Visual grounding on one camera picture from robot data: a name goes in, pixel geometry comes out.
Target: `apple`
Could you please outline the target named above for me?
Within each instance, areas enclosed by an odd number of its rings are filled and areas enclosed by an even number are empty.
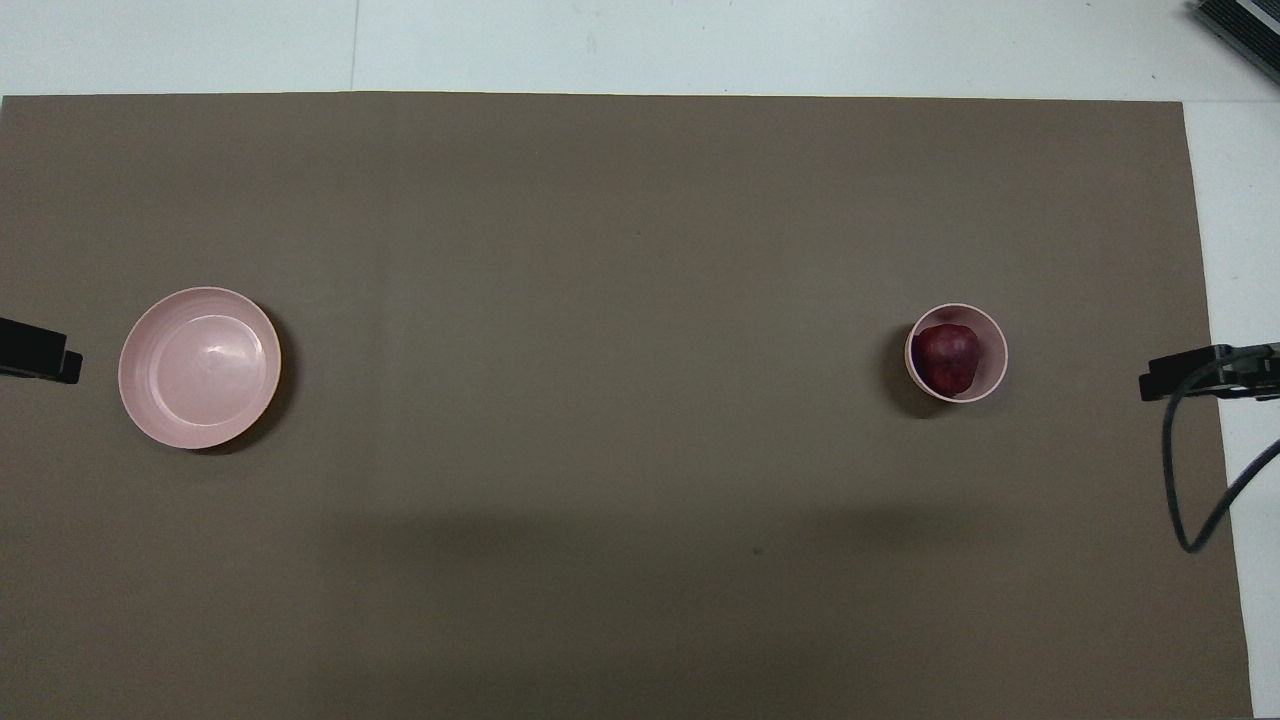
[[[955,397],[969,389],[980,359],[978,336],[965,325],[933,325],[911,338],[915,370],[929,389],[943,397]]]

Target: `white floor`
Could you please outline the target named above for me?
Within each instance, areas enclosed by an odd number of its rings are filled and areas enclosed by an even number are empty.
[[[1280,85],[1179,0],[0,3],[0,95],[326,90],[1180,100],[1213,340],[1280,341]],[[1221,410],[1234,475],[1280,402]],[[1280,466],[1231,521],[1253,710],[1280,716]]]

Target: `pink bowl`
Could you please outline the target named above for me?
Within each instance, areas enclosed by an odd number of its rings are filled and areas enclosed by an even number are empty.
[[[982,357],[978,360],[978,373],[973,378],[973,384],[955,397],[940,395],[924,384],[924,379],[920,378],[920,373],[915,368],[915,361],[911,360],[911,341],[915,340],[915,336],[920,334],[920,331],[945,323],[968,327],[978,336],[978,342],[982,345]],[[1005,379],[1005,370],[1009,369],[1009,345],[1005,342],[1005,333],[1001,332],[1000,325],[991,319],[991,315],[963,302],[938,305],[920,315],[920,319],[911,325],[911,332],[906,334],[905,356],[906,372],[911,375],[911,380],[924,392],[946,402],[975,402],[987,397],[1000,387],[1001,380]]]
[[[120,351],[120,400],[151,438],[195,450],[241,434],[280,379],[280,342],[238,292],[193,287],[156,302]]]

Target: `small pink bowl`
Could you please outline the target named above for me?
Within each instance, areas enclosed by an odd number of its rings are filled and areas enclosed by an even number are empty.
[[[924,384],[924,379],[920,378],[920,373],[911,360],[911,341],[915,340],[915,336],[920,334],[920,331],[946,323],[968,327],[978,336],[978,342],[982,345],[982,357],[978,360],[978,373],[973,378],[973,384],[955,397],[933,392],[929,386]],[[1001,380],[1005,379],[1005,370],[1009,369],[1009,345],[1005,342],[1005,333],[1001,332],[1000,325],[991,319],[991,315],[963,302],[938,305],[920,315],[920,319],[911,325],[911,332],[906,334],[905,355],[906,372],[911,375],[911,380],[924,392],[946,402],[975,402],[987,397],[1000,387]]]

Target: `black cable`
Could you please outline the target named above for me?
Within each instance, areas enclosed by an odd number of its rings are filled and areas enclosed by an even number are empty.
[[[1165,423],[1160,433],[1161,454],[1165,461],[1165,496],[1169,498],[1169,519],[1174,523],[1174,534],[1178,536],[1178,544],[1183,547],[1187,552],[1199,552],[1204,548],[1204,543],[1208,542],[1210,536],[1217,528],[1217,524],[1226,515],[1226,510],[1235,501],[1236,496],[1244,491],[1244,486],[1249,484],[1249,480],[1254,478],[1262,468],[1266,466],[1276,455],[1280,455],[1280,439],[1275,441],[1266,450],[1263,450],[1257,457],[1249,462],[1249,466],[1240,473],[1240,477],[1228,486],[1226,492],[1222,493],[1221,500],[1213,506],[1213,510],[1208,514],[1208,519],[1204,520],[1204,527],[1201,528],[1199,534],[1196,536],[1194,542],[1187,542],[1187,529],[1183,527],[1183,514],[1178,509],[1178,489],[1174,487],[1174,413],[1178,410],[1178,404],[1183,401],[1183,397],[1190,392],[1196,383],[1204,379],[1210,373],[1230,365],[1238,360],[1245,360],[1249,357],[1270,357],[1272,350],[1267,346],[1254,347],[1244,350],[1242,352],[1234,352],[1225,357],[1219,357],[1212,363],[1204,365],[1203,368],[1196,370],[1194,373],[1187,375],[1178,389],[1169,396],[1169,406],[1165,407]]]

